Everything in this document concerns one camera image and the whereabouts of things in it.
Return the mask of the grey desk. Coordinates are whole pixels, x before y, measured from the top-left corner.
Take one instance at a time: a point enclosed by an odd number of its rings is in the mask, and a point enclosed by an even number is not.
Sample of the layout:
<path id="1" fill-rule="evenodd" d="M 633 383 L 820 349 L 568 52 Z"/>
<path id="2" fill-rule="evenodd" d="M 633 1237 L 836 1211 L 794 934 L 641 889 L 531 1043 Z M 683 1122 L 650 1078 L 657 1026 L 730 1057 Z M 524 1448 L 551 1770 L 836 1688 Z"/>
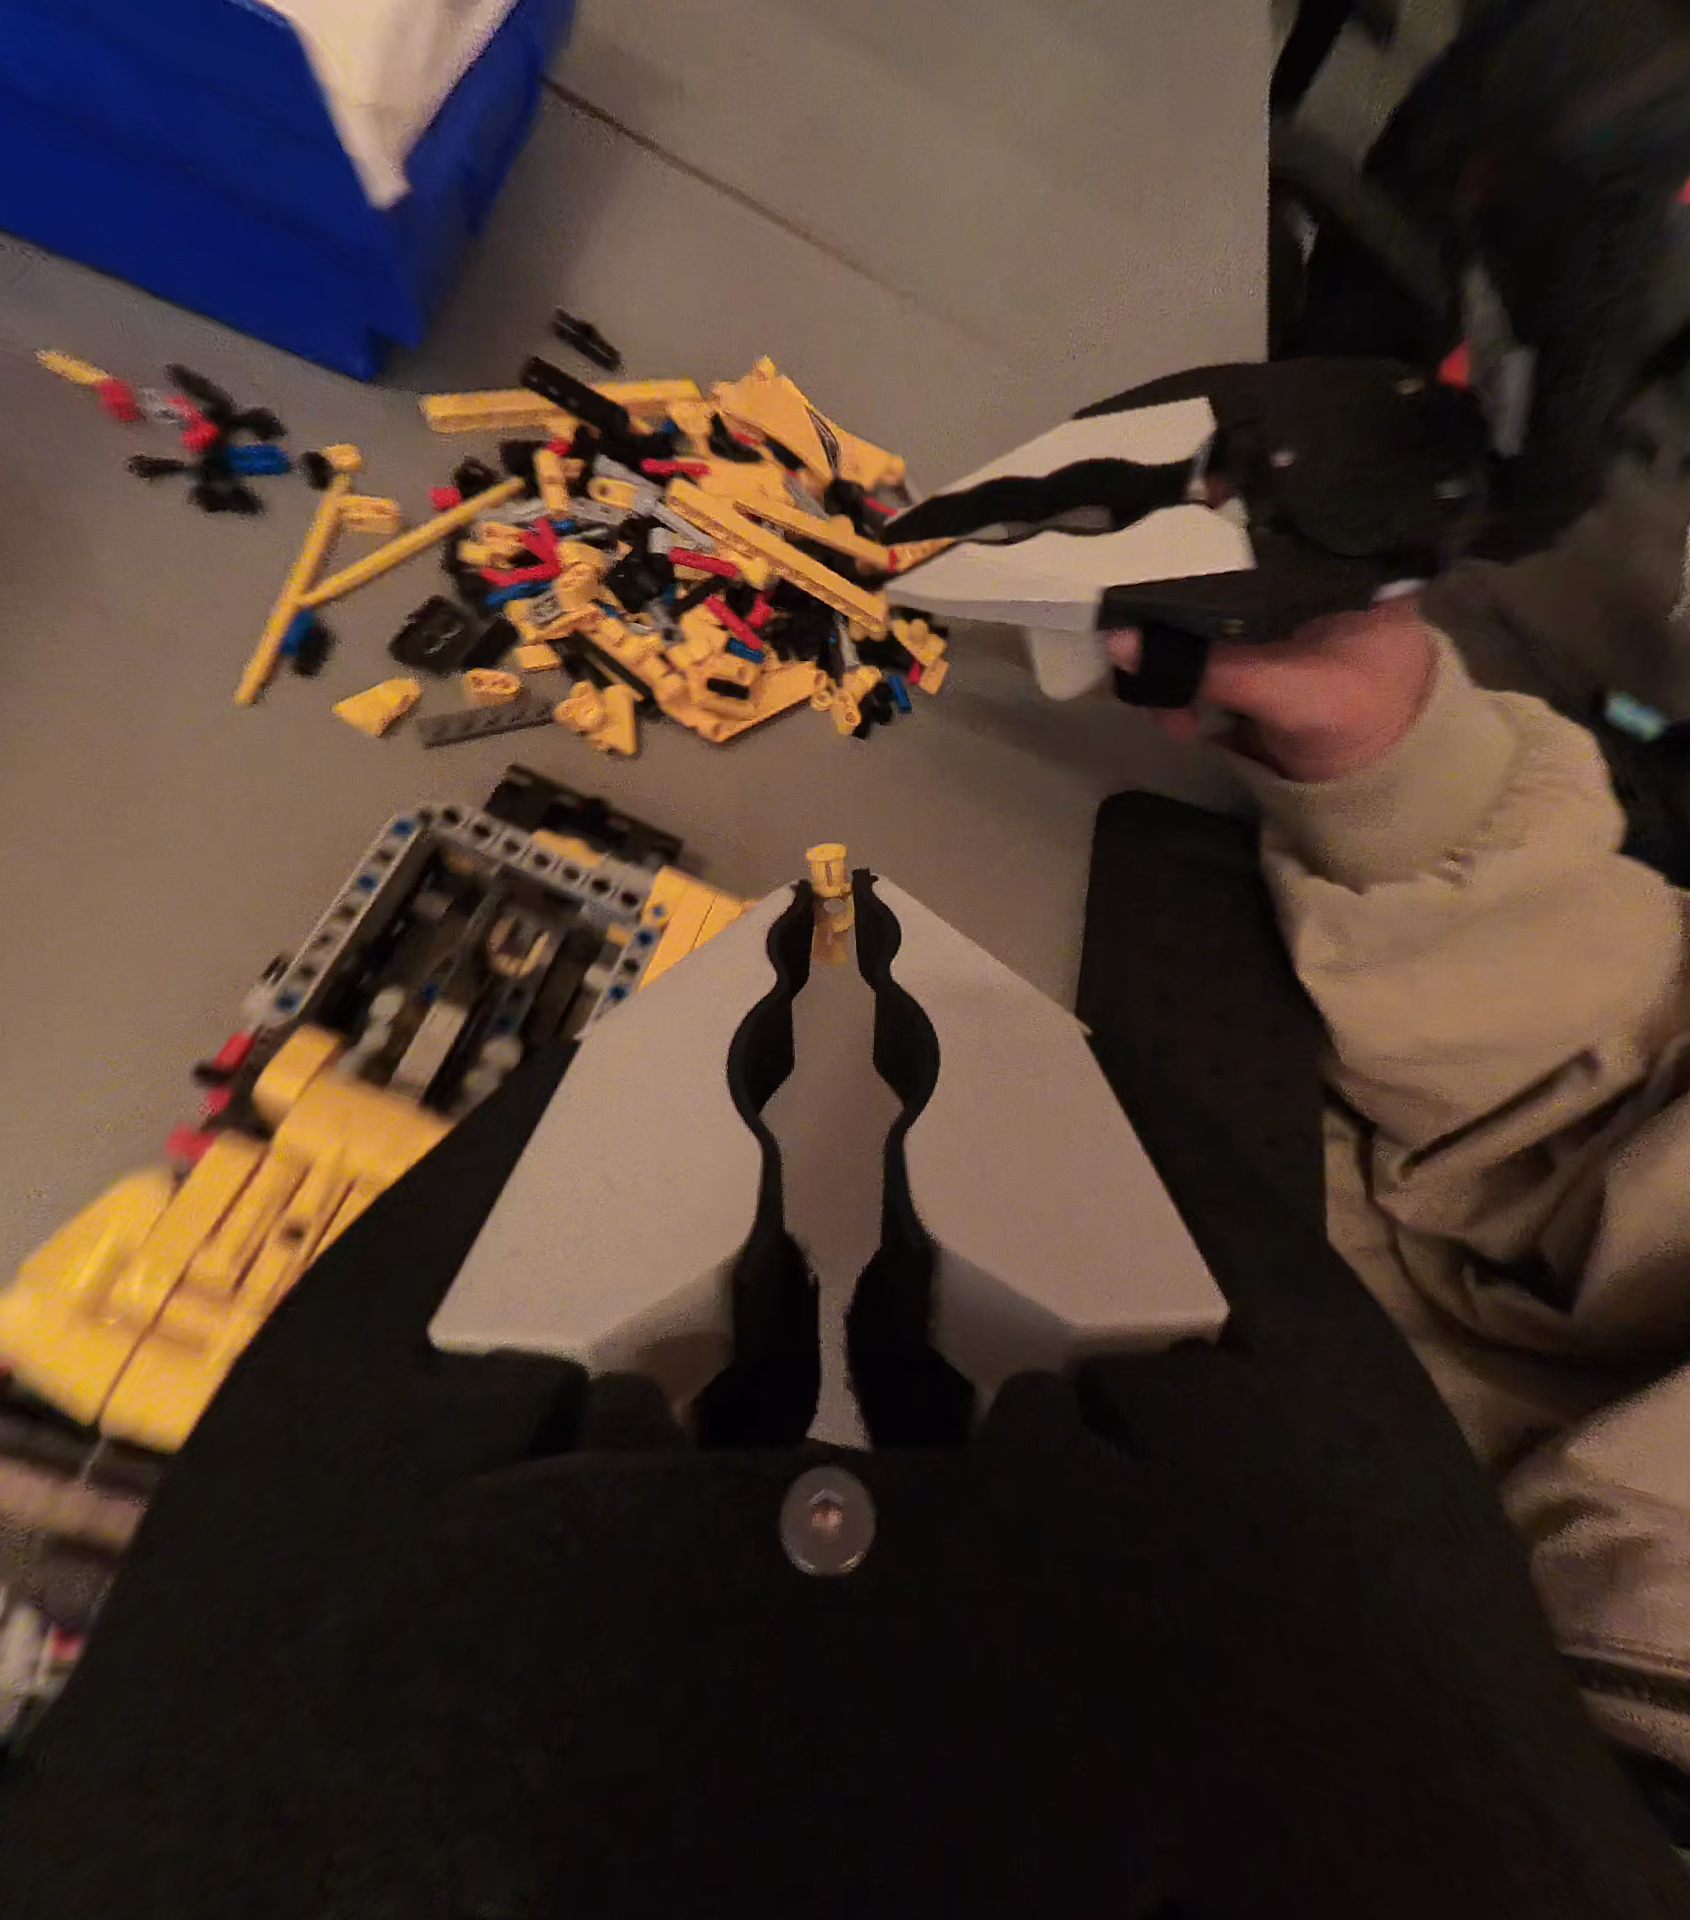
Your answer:
<path id="1" fill-rule="evenodd" d="M 583 4 L 539 123 L 423 347 L 366 385 L 0 233 L 0 1283 L 195 1111 L 190 1069 L 381 824 L 513 758 L 762 891 L 841 838 L 1068 1002 L 1098 803 L 1229 796 L 1153 723 L 1041 695 L 1014 635 L 868 742 L 802 713 L 628 761 L 557 727 L 449 750 L 331 707 L 434 593 L 406 563 L 331 613 L 315 680 L 234 683 L 312 519 L 302 481 L 209 515 L 128 474 L 144 436 L 39 364 L 182 364 L 358 446 L 429 505 L 469 441 L 419 395 L 498 387 L 596 324 L 638 375 L 771 357 L 927 491 L 1265 332 L 1273 4 Z"/>

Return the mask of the person's right hand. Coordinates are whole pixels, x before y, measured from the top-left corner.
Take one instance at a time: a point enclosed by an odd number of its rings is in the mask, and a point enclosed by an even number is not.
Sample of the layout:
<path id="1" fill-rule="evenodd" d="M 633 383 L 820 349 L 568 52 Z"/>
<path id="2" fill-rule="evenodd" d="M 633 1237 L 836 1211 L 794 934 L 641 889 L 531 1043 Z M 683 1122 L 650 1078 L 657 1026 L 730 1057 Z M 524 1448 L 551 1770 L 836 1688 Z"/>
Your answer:
<path id="1" fill-rule="evenodd" d="M 1422 595 L 1316 617 L 1276 639 L 1216 639 L 1191 706 L 1150 707 L 1170 737 L 1219 739 L 1297 784 L 1387 758 L 1435 694 L 1438 638 Z"/>

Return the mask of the person's right forearm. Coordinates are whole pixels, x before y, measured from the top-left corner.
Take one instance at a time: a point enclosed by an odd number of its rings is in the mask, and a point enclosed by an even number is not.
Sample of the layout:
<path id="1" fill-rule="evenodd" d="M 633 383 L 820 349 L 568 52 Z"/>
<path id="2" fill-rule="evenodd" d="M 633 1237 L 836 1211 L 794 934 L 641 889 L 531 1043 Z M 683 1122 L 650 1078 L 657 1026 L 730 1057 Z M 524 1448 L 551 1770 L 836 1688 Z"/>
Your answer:
<path id="1" fill-rule="evenodd" d="M 1419 617 L 1284 660 L 1244 773 L 1322 1026 L 1327 1223 L 1505 1465 L 1690 1358 L 1690 889 L 1590 732 Z"/>

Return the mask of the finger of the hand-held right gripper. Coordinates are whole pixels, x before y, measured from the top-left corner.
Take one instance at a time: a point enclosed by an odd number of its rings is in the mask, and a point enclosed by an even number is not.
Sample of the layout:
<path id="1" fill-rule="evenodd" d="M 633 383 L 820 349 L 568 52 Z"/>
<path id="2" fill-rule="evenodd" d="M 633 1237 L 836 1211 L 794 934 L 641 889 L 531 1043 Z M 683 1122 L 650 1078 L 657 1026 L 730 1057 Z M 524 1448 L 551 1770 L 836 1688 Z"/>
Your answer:
<path id="1" fill-rule="evenodd" d="M 900 543 L 928 553 L 900 572 L 900 605 L 934 620 L 1093 633 L 1116 623 L 1109 598 L 1233 578 L 1257 567 L 1247 527 L 1202 501 L 1147 500 L 1115 524 L 1098 500 L 949 494 L 900 515 Z"/>
<path id="2" fill-rule="evenodd" d="M 1227 518 L 1204 495 L 1219 426 L 1202 393 L 1067 420 L 907 507 L 883 541 L 891 550 L 1116 541 L 1134 552 L 1220 552 Z"/>

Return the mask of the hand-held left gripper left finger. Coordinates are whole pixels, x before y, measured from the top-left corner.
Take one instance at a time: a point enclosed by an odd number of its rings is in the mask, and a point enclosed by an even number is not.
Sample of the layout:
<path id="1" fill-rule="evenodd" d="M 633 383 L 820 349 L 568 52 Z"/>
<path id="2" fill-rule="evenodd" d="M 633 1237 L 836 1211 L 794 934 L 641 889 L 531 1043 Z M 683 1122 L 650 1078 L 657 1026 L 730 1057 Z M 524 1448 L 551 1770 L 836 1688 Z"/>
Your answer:
<path id="1" fill-rule="evenodd" d="M 813 885 L 776 887 L 577 1043 L 436 1349 L 641 1376 L 695 1419 L 817 1415 L 817 1279 L 762 1115 L 794 1068 L 813 924 Z"/>

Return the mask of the white papers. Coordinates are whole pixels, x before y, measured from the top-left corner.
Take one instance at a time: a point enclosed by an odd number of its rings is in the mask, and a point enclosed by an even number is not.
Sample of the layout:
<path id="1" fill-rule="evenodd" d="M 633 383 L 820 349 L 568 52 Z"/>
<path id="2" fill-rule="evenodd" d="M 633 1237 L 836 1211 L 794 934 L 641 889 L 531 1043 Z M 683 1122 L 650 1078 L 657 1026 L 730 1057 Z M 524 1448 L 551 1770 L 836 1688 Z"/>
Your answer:
<path id="1" fill-rule="evenodd" d="M 408 188 L 408 157 L 517 2 L 269 2 L 297 34 L 368 203 Z"/>

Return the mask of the black dotted desk mat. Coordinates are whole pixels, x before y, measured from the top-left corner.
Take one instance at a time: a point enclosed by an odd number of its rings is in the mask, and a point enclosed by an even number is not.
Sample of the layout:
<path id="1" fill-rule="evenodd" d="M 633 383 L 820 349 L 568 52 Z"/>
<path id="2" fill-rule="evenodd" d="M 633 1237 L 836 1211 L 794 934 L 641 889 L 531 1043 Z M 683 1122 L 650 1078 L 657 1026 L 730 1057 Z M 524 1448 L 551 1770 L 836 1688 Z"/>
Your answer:
<path id="1" fill-rule="evenodd" d="M 1338 1296 L 1322 1028 L 1242 819 L 1144 789 L 1096 811 L 1074 1011 L 1231 1309 L 1280 1349 Z"/>

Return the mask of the blue plastic bin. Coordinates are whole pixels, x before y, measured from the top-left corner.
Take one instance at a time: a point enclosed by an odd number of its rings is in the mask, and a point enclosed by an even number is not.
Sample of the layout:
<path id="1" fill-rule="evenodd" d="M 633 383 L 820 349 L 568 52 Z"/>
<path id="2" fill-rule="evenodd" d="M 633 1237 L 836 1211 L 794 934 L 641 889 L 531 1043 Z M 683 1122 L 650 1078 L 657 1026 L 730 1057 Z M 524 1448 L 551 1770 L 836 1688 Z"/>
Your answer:
<path id="1" fill-rule="evenodd" d="M 500 4 L 376 203 L 275 5 L 0 2 L 0 231 L 375 377 L 427 341 L 574 17 Z"/>

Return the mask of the pile of small toy pieces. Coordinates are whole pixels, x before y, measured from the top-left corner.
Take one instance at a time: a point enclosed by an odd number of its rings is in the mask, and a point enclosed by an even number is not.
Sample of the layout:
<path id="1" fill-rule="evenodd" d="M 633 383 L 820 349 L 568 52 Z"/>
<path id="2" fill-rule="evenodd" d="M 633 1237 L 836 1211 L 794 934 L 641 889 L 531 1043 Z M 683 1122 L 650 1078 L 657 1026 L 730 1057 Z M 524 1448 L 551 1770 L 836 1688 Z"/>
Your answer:
<path id="1" fill-rule="evenodd" d="M 766 355 L 713 383 L 626 380 L 589 321 L 558 312 L 552 332 L 598 380 L 533 355 L 508 387 L 419 400 L 458 457 L 416 512 L 375 489 L 357 443 L 297 441 L 190 365 L 135 381 L 58 347 L 34 359 L 108 420 L 164 431 L 170 449 L 126 469 L 202 513 L 260 515 L 304 481 L 304 536 L 237 707 L 321 676 L 335 612 L 421 563 L 443 584 L 388 638 L 392 670 L 333 706 L 373 739 L 445 748 L 549 723 L 634 758 L 655 725 L 727 748 L 799 711 L 864 739 L 944 689 L 946 628 L 903 607 L 900 585 L 949 543 L 896 540 L 896 451 Z"/>

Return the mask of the yellow toy car chassis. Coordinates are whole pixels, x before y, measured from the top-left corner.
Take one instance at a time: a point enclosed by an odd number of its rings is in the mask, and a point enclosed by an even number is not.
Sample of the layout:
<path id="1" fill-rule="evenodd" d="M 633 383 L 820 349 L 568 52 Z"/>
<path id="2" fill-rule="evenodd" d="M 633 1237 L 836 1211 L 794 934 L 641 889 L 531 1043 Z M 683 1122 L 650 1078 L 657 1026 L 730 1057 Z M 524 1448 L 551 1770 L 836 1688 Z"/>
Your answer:
<path id="1" fill-rule="evenodd" d="M 195 1066 L 196 1122 L 0 1289 L 0 1746 L 62 1691 L 170 1458 L 304 1271 L 748 905 L 676 834 L 520 764 L 379 827 Z"/>

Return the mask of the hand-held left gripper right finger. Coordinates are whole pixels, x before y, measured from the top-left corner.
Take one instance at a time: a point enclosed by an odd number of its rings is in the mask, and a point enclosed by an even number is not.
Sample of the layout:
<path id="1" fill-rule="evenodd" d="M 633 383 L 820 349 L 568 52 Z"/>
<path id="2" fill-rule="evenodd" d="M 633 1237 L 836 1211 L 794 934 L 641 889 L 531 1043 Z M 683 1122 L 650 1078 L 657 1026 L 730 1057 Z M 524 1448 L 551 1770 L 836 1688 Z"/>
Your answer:
<path id="1" fill-rule="evenodd" d="M 861 1415 L 972 1419 L 1011 1380 L 1216 1342 L 1231 1305 L 1082 1024 L 888 876 L 853 885 L 896 1102 Z"/>

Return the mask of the black office chair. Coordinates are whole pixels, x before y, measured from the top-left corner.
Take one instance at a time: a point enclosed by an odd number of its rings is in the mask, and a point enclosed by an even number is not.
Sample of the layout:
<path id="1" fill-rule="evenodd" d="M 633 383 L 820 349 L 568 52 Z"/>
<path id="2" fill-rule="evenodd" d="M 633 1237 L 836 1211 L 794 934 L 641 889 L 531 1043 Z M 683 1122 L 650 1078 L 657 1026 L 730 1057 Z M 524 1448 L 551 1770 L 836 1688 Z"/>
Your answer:
<path id="1" fill-rule="evenodd" d="M 1473 553 L 1538 553 L 1599 501 L 1649 353 L 1690 180 L 1690 4 L 1465 4 L 1358 180 L 1361 201 L 1396 210 L 1437 254 L 1441 299 L 1417 299 L 1327 218 L 1282 346 L 1437 364 L 1473 330 L 1462 285 L 1478 273 L 1531 391 Z"/>

